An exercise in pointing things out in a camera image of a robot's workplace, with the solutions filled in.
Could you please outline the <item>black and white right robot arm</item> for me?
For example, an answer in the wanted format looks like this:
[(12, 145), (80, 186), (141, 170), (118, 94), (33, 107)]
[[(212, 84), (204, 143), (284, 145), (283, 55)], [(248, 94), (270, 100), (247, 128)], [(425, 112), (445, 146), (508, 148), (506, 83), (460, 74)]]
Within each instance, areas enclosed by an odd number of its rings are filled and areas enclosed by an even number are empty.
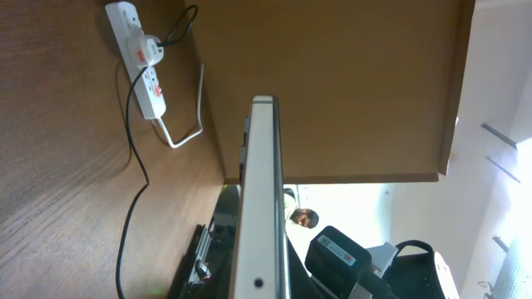
[(309, 243), (306, 257), (288, 247), (292, 298), (459, 299), (442, 255), (408, 240), (363, 248), (333, 226)]

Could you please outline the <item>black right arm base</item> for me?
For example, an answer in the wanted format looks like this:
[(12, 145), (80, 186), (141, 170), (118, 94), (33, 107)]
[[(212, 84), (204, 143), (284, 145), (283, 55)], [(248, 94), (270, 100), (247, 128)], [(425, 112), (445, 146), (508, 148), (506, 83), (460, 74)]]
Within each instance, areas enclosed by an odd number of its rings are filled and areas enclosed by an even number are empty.
[(168, 298), (227, 299), (239, 220), (240, 187), (225, 185), (207, 224), (196, 226)]

